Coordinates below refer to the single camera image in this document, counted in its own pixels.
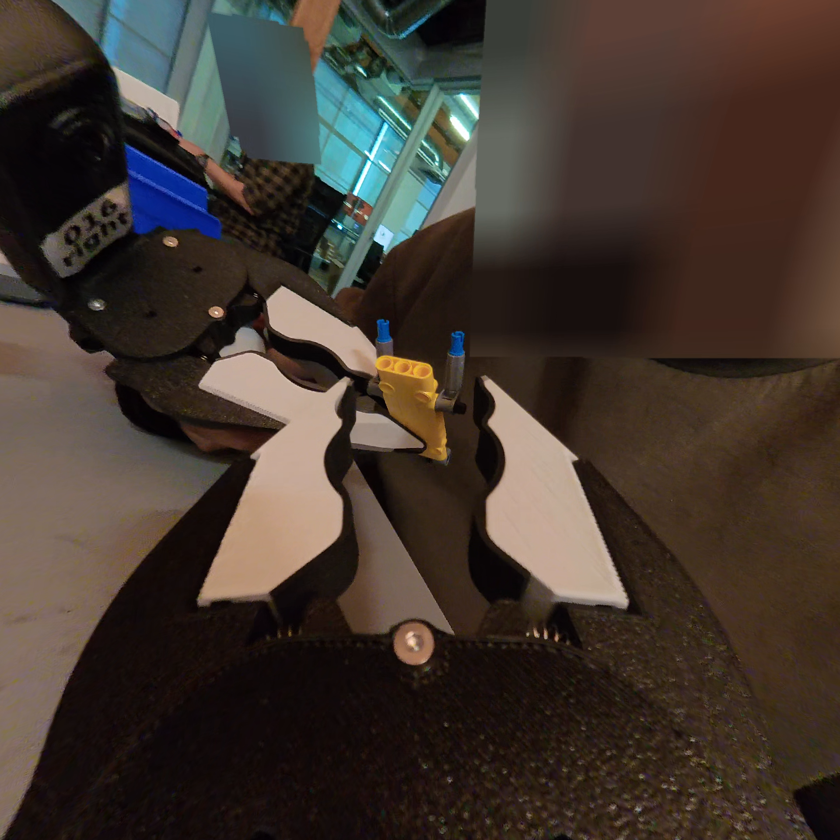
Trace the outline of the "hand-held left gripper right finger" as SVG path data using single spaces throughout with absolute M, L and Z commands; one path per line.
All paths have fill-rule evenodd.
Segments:
M 579 459 L 499 384 L 476 378 L 476 466 L 485 481 L 469 573 L 488 603 L 518 603 L 535 623 L 560 607 L 627 612 L 631 596 L 583 489 Z

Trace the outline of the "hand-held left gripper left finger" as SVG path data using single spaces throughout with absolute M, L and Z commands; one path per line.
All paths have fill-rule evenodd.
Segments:
M 342 379 L 258 452 L 199 606 L 267 602 L 290 621 L 350 588 L 360 551 L 344 480 L 355 414 L 354 388 Z

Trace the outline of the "blue plastic bin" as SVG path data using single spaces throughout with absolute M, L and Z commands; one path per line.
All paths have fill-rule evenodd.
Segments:
M 166 165 L 125 145 L 133 230 L 195 230 L 220 239 L 222 225 L 207 210 L 207 190 Z

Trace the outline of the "small yellow toy brick part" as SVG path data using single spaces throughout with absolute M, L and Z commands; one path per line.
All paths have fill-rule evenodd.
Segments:
M 444 368 L 444 384 L 438 382 L 431 364 L 394 356 L 390 322 L 376 323 L 375 377 L 369 381 L 369 394 L 378 389 L 390 417 L 423 441 L 421 456 L 438 464 L 450 460 L 445 414 L 465 414 L 460 398 L 466 367 L 465 334 L 451 334 Z

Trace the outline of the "person's brown sweater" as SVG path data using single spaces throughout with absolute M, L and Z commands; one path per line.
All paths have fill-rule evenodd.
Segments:
M 475 211 L 396 246 L 354 319 L 395 349 L 442 363 L 469 326 Z M 467 568 L 484 482 L 471 419 L 487 374 L 600 474 L 664 544 L 719 621 L 760 707 L 773 764 L 793 790 L 838 776 L 838 359 L 676 361 L 473 358 L 449 466 L 379 455 L 373 485 L 458 634 L 488 603 Z

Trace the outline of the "person's right hand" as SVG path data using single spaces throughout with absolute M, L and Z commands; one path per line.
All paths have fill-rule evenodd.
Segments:
M 270 429 L 243 426 L 210 427 L 189 423 L 178 425 L 184 435 L 206 454 L 232 450 L 251 455 L 276 433 Z

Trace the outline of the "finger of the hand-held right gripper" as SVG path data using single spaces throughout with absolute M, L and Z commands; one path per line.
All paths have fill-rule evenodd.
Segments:
M 357 382 L 376 377 L 375 346 L 362 331 L 289 288 L 267 300 L 266 325 L 279 352 Z
M 246 352 L 214 362 L 199 386 L 204 392 L 282 422 L 282 444 L 295 442 L 306 450 L 325 453 L 347 420 L 353 448 L 417 453 L 425 449 L 420 438 L 388 416 L 357 415 L 356 391 L 348 377 L 327 391 L 315 391 L 293 383 L 267 358 Z

